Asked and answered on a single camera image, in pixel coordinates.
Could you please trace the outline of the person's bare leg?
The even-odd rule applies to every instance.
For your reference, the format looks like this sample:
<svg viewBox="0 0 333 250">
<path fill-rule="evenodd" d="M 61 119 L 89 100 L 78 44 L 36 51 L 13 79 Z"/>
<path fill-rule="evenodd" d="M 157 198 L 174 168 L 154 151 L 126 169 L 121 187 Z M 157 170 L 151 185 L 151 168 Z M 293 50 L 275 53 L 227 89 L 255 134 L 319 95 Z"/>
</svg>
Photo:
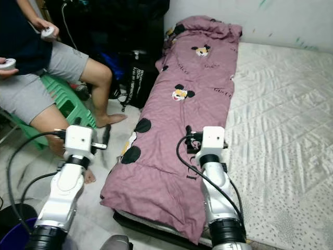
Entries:
<svg viewBox="0 0 333 250">
<path fill-rule="evenodd" d="M 112 72 L 107 66 L 90 58 L 86 60 L 80 81 L 91 85 L 93 114 L 97 121 L 97 127 L 104 127 L 111 123 L 109 114 L 107 114 L 111 80 Z"/>
<path fill-rule="evenodd" d="M 68 121 L 64 118 L 55 105 L 45 108 L 40 114 L 32 119 L 30 126 L 36 130 L 43 132 L 52 132 L 55 130 L 66 130 L 69 126 Z M 64 140 L 54 135 L 47 135 L 48 147 L 60 159 L 65 154 Z"/>
</svg>

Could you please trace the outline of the person's bare left leg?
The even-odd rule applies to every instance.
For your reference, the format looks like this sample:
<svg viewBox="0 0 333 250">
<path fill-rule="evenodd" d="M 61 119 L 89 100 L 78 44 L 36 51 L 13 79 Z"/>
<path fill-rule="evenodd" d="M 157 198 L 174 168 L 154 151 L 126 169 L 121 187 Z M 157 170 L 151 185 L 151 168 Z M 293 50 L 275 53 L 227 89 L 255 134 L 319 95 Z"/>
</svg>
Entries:
<svg viewBox="0 0 333 250">
<path fill-rule="evenodd" d="M 97 127 L 104 127 L 111 123 L 109 114 L 107 114 L 111 80 L 112 72 L 107 66 L 90 58 L 86 60 L 80 81 L 91 85 L 93 114 L 97 121 Z"/>
</svg>

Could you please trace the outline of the pink cartoon mouse blanket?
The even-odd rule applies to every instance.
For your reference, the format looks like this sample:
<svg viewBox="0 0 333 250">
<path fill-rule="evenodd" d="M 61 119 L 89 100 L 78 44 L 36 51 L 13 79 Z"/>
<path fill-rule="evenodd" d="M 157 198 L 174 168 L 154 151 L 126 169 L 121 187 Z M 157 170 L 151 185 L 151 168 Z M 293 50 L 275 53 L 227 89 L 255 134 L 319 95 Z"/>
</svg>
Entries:
<svg viewBox="0 0 333 250">
<path fill-rule="evenodd" d="M 242 26 L 206 15 L 169 29 L 160 73 L 123 155 L 101 189 L 101 204 L 163 224 L 198 243 L 206 224 L 202 178 L 179 140 L 186 126 L 226 124 Z"/>
</svg>

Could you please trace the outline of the black luggage pile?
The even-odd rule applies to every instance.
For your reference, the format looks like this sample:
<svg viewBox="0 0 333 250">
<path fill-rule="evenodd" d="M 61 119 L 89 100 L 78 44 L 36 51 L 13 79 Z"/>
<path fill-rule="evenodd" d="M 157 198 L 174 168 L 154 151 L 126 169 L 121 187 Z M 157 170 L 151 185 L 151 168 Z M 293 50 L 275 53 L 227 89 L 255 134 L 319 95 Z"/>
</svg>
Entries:
<svg viewBox="0 0 333 250">
<path fill-rule="evenodd" d="M 130 57 L 144 50 L 156 60 L 170 0 L 44 0 L 60 40 L 97 59 L 97 50 Z"/>
</svg>

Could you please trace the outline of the person's dark navy shirt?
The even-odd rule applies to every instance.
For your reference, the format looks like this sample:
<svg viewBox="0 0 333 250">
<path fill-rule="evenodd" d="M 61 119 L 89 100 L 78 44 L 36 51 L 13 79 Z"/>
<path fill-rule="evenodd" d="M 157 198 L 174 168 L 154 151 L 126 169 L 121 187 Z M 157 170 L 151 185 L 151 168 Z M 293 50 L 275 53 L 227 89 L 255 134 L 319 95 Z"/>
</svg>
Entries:
<svg viewBox="0 0 333 250">
<path fill-rule="evenodd" d="M 52 43 L 29 24 L 16 0 L 0 0 L 0 57 L 15 59 L 18 76 L 46 69 Z"/>
</svg>

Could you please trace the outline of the green plastic stool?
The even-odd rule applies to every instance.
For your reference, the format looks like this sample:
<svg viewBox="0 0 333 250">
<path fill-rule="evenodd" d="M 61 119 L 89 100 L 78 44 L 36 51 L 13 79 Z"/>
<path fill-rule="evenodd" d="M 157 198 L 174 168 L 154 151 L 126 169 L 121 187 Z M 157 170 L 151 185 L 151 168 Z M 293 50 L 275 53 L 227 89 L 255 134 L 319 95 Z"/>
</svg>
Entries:
<svg viewBox="0 0 333 250">
<path fill-rule="evenodd" d="M 59 77 L 53 77 L 49 74 L 44 74 L 40 77 L 40 81 L 46 88 L 47 92 L 52 96 L 55 106 L 64 115 L 67 121 L 71 124 L 78 118 L 81 119 L 81 126 L 95 128 L 96 119 L 92 112 L 85 106 L 85 103 L 77 96 L 67 81 Z M 37 135 L 39 132 L 27 123 L 23 123 L 21 119 L 15 115 L 9 115 L 8 119 L 18 126 L 27 138 Z M 43 150 L 48 148 L 48 142 L 44 136 L 32 141 L 36 148 Z"/>
</svg>

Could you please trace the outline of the blue bag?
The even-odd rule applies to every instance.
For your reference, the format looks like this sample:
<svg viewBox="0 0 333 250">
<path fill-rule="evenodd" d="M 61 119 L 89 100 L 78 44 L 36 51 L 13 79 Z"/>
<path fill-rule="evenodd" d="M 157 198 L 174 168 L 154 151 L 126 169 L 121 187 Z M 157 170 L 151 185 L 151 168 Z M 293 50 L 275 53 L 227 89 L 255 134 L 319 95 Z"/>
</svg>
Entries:
<svg viewBox="0 0 333 250">
<path fill-rule="evenodd" d="M 102 64 L 109 67 L 114 76 L 114 80 L 121 81 L 123 79 L 125 75 L 125 69 L 123 62 L 117 53 L 107 52 L 99 48 L 97 50 L 97 59 L 99 59 Z"/>
</svg>

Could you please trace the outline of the person's bare right leg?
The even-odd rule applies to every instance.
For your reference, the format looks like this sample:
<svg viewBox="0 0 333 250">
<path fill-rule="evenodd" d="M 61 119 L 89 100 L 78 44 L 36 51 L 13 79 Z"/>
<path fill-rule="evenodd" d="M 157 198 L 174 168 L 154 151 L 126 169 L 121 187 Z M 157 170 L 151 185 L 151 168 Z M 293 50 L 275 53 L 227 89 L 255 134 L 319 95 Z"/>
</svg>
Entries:
<svg viewBox="0 0 333 250">
<path fill-rule="evenodd" d="M 52 132 L 55 130 L 66 130 L 69 126 L 68 121 L 64 118 L 55 105 L 45 108 L 40 114 L 32 119 L 30 126 L 36 130 L 43 132 Z M 48 147 L 60 159 L 65 154 L 64 140 L 54 135 L 47 135 Z"/>
</svg>

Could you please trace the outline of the purple waste bin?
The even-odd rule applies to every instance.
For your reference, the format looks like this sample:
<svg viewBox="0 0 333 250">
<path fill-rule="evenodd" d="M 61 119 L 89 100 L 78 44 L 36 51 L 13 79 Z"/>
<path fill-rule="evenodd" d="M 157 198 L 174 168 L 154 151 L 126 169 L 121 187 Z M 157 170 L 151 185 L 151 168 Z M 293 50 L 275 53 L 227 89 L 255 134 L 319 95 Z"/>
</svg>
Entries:
<svg viewBox="0 0 333 250">
<path fill-rule="evenodd" d="M 17 224 L 0 241 L 0 250 L 24 250 L 30 240 L 30 233 Z"/>
</svg>

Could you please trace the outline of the person's right hand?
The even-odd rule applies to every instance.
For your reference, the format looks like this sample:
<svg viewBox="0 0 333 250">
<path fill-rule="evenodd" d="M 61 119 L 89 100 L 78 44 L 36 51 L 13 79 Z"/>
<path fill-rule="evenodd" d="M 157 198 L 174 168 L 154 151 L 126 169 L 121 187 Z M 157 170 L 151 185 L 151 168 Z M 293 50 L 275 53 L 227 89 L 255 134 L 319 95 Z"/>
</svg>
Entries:
<svg viewBox="0 0 333 250">
<path fill-rule="evenodd" d="M 4 64 L 6 61 L 6 58 L 0 57 L 0 64 Z M 12 70 L 0 70 L 0 80 L 5 80 L 9 77 L 14 76 L 16 73 L 19 72 L 19 69 L 12 69 Z"/>
</svg>

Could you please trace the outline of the person's left hand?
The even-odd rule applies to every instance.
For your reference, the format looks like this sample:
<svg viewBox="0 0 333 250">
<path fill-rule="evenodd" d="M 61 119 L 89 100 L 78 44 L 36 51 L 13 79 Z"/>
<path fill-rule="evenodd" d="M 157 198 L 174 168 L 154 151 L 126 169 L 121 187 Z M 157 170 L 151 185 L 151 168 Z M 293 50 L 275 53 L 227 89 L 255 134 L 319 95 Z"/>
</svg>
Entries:
<svg viewBox="0 0 333 250">
<path fill-rule="evenodd" d="M 37 30 L 39 30 L 40 32 L 45 29 L 45 27 L 48 27 L 48 26 L 54 26 L 56 27 L 54 24 L 48 22 L 48 21 L 41 21 L 40 24 L 33 24 L 33 27 Z"/>
</svg>

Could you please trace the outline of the white quilted mattress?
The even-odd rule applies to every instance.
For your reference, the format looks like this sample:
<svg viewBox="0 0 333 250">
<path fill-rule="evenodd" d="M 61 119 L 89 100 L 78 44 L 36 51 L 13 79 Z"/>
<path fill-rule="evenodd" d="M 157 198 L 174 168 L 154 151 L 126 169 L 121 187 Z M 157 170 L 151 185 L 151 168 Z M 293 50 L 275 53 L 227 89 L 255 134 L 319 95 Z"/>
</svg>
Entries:
<svg viewBox="0 0 333 250">
<path fill-rule="evenodd" d="M 225 138 L 249 240 L 333 250 L 333 53 L 240 44 Z"/>
</svg>

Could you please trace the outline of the dark bed frame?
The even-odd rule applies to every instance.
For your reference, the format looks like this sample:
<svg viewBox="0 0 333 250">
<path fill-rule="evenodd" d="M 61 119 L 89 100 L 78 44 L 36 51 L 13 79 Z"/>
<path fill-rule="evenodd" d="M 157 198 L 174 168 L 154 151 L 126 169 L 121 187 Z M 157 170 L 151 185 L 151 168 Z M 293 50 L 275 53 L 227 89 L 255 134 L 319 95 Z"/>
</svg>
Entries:
<svg viewBox="0 0 333 250">
<path fill-rule="evenodd" d="M 172 233 L 168 230 L 158 229 L 148 223 L 141 223 L 137 219 L 131 219 L 128 215 L 123 215 L 118 210 L 114 211 L 114 220 L 123 227 L 138 231 L 148 236 L 153 236 L 157 240 L 163 240 L 188 250 L 212 250 L 212 247 L 204 243 L 191 243 L 190 240 L 180 236 L 177 232 Z"/>
</svg>

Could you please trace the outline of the grey robot left leg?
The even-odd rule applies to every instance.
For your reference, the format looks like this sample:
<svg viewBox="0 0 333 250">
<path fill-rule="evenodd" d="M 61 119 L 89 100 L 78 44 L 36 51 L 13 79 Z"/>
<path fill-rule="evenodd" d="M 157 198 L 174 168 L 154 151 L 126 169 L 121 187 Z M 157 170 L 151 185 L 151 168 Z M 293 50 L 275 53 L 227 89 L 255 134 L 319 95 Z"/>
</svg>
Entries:
<svg viewBox="0 0 333 250">
<path fill-rule="evenodd" d="M 99 250 L 133 250 L 133 243 L 126 235 L 112 235 L 107 238 Z"/>
</svg>

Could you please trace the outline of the white round controller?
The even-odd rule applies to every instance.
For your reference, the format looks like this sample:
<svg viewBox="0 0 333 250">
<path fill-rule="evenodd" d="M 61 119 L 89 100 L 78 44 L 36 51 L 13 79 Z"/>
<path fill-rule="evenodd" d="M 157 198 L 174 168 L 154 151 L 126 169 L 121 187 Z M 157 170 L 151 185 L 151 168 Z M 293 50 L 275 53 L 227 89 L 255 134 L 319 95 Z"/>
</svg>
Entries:
<svg viewBox="0 0 333 250">
<path fill-rule="evenodd" d="M 14 58 L 6 58 L 4 62 L 0 64 L 0 70 L 11 71 L 15 69 L 16 60 Z"/>
<path fill-rule="evenodd" d="M 43 40 L 57 40 L 58 31 L 56 27 L 48 26 L 40 32 L 40 35 Z"/>
</svg>

